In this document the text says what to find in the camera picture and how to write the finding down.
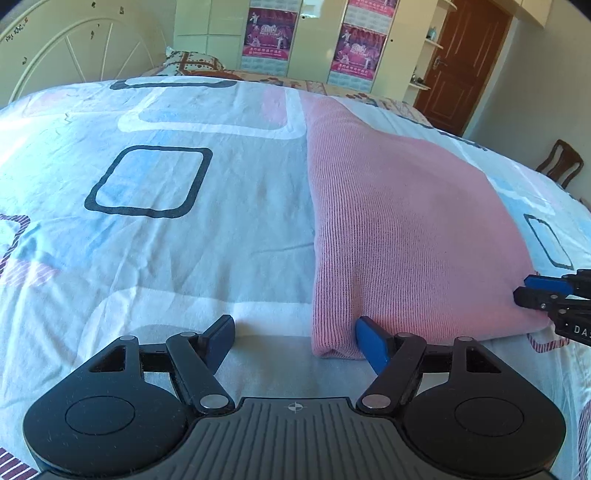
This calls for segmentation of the dark wooden chair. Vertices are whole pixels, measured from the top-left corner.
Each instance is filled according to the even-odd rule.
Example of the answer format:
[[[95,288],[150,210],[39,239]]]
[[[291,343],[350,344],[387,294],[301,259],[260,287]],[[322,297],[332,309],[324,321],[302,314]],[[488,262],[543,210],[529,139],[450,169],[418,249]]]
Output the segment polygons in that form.
[[[585,163],[580,154],[568,142],[558,139],[548,157],[536,168],[536,171],[546,175],[566,190],[584,166]]]

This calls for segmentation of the cream round headboard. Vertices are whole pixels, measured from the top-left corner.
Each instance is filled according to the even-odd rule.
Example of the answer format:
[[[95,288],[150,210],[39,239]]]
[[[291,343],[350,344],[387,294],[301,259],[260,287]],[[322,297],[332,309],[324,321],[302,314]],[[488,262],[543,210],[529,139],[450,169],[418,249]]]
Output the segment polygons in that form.
[[[22,1],[1,20],[1,105],[54,86],[139,76],[167,39],[144,1]]]

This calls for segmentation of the brown wooden door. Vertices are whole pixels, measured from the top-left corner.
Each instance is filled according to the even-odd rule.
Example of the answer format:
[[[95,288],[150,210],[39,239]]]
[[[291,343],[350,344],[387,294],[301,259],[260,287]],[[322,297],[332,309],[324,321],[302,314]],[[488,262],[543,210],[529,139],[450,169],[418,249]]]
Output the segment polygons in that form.
[[[511,16],[495,2],[456,1],[426,73],[429,89],[415,107],[436,128],[461,135],[477,107],[506,39]]]

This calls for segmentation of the pink knit sweater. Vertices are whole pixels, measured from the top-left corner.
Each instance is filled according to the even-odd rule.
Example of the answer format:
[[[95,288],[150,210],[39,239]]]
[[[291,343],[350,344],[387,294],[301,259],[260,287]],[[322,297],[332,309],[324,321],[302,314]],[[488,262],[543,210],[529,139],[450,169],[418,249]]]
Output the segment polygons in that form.
[[[311,349],[356,359],[356,320],[431,344],[543,330],[516,305],[526,243],[478,168],[426,140],[377,130],[328,97],[304,101],[315,215]]]

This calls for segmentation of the cream wardrobe with posters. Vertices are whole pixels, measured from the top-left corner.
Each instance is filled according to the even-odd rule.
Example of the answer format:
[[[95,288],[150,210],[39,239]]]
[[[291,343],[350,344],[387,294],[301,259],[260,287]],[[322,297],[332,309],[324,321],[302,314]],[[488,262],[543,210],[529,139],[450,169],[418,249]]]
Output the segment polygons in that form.
[[[404,99],[451,1],[201,1],[176,5],[177,50],[228,70]]]

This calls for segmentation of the white patterned bed sheet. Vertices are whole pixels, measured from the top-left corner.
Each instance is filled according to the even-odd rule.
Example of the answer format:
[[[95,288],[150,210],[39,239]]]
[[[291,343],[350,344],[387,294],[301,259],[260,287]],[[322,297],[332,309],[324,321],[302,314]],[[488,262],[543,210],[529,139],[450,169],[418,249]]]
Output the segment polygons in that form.
[[[311,352],[308,93],[215,79],[62,86],[1,112],[1,475],[28,479],[31,404],[123,335],[223,314],[232,396],[355,398]]]

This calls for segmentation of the patterned pillow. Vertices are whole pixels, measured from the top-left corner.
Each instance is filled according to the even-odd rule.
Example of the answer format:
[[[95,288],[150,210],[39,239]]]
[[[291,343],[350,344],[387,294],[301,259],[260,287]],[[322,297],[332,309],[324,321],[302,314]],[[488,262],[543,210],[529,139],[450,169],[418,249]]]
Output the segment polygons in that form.
[[[200,76],[224,71],[224,66],[216,57],[200,52],[168,47],[165,55],[164,62],[155,70],[156,76]]]

